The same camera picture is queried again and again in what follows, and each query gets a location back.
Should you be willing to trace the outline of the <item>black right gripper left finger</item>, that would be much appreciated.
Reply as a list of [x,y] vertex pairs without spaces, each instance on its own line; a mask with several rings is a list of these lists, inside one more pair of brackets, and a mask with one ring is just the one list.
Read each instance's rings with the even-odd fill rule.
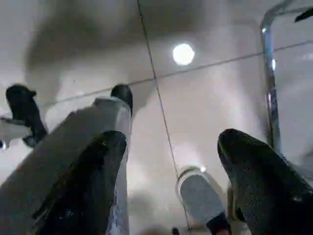
[[124,235],[125,197],[118,174],[127,138],[106,131],[94,138],[33,213],[31,235]]

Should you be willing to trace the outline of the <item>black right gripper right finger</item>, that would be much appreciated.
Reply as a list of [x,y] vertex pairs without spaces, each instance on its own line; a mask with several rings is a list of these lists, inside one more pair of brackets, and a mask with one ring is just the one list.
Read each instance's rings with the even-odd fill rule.
[[313,233],[313,188],[284,157],[236,129],[220,133],[217,149],[253,235]]

